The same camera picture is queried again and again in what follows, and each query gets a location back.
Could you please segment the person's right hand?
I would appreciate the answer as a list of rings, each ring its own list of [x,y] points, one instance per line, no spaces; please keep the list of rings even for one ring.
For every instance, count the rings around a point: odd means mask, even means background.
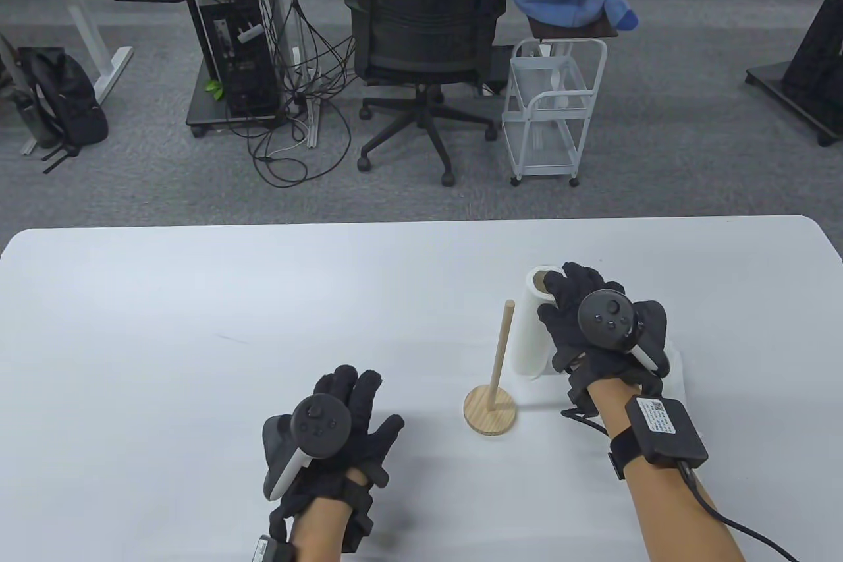
[[[617,378],[645,396],[661,397],[671,363],[665,351],[665,307],[656,300],[632,301],[624,286],[577,263],[545,274],[554,299],[537,317],[556,346],[552,366],[566,373],[573,411],[598,415],[588,393],[597,381]]]

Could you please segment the person's left hand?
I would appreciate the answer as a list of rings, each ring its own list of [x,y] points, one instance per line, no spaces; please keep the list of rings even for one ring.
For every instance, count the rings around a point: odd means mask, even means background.
[[[371,489],[389,483],[383,462],[404,427],[398,414],[370,429],[382,384],[376,370],[341,364],[292,414],[268,418],[263,493],[274,560],[339,561],[371,533]]]

